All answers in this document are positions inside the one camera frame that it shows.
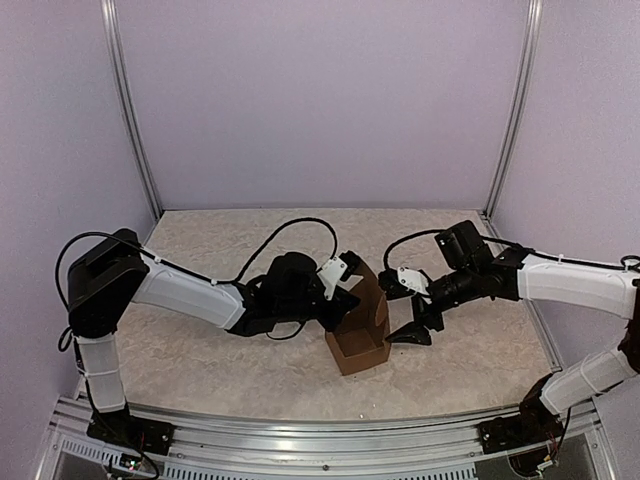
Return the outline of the brown cardboard paper box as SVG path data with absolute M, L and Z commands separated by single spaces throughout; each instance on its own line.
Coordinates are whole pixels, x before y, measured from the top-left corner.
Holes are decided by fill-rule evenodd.
M 356 268 L 360 277 L 349 292 L 360 299 L 325 342 L 343 376 L 371 369 L 388 361 L 391 345 L 388 302 L 376 274 L 364 261 Z

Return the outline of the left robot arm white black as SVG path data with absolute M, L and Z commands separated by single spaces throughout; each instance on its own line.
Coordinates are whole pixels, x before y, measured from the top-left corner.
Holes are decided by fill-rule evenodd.
M 131 415 L 115 345 L 117 325 L 132 303 L 184 314 L 240 337 L 271 333 L 281 323 L 317 321 L 335 331 L 360 303 L 342 287 L 360 266 L 352 251 L 323 265 L 300 252 L 277 256 L 248 283 L 216 280 L 146 249 L 130 229 L 98 233 L 100 243 L 67 273 L 69 327 L 96 425 L 115 442 L 141 437 L 144 422 Z

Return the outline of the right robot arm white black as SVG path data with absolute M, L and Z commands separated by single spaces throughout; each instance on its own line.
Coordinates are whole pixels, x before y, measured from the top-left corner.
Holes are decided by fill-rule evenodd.
M 408 297 L 412 319 L 387 336 L 390 343 L 429 345 L 444 327 L 444 312 L 482 298 L 550 301 L 613 314 L 626 320 L 626 332 L 613 349 L 538 380 L 517 414 L 479 426 L 485 451 L 516 448 L 555 439 L 567 423 L 560 419 L 573 406 L 639 373 L 639 259 L 598 263 L 541 253 L 504 241 L 493 254 L 493 239 L 471 221 L 430 232 L 450 273 L 430 278 L 422 270 L 384 267 L 378 276 L 390 300 Z

